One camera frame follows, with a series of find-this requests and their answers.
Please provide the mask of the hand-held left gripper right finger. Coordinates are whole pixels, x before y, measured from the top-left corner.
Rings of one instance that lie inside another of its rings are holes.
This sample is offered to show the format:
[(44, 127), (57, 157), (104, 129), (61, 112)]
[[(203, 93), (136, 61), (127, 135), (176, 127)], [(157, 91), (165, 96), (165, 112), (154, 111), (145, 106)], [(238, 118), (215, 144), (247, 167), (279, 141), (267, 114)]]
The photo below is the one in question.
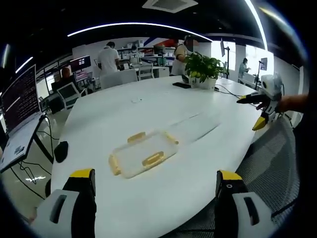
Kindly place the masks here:
[(265, 202), (241, 176), (224, 170), (217, 171), (214, 223), (215, 238), (269, 238), (276, 231)]

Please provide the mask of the person's right hand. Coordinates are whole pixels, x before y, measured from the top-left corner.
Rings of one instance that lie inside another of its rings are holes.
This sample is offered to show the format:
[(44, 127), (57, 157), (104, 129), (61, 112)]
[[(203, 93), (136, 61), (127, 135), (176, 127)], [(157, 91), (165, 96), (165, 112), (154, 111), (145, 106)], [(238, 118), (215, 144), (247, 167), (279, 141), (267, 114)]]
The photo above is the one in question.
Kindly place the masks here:
[[(270, 105), (270, 100), (266, 100), (261, 102), (259, 105), (256, 106), (257, 110), (266, 108)], [(287, 101), (284, 98), (281, 98), (278, 102), (277, 102), (277, 106), (275, 107), (275, 111), (278, 113), (283, 113), (285, 111), (287, 111)]]

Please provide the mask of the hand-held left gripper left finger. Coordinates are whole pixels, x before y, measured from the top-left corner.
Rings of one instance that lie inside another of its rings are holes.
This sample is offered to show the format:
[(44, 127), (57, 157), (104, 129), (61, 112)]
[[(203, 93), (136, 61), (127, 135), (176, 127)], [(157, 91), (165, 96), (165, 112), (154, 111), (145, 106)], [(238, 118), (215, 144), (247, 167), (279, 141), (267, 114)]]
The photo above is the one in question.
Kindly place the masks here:
[(73, 172), (62, 189), (38, 207), (31, 227), (39, 238), (94, 238), (97, 205), (95, 170)]

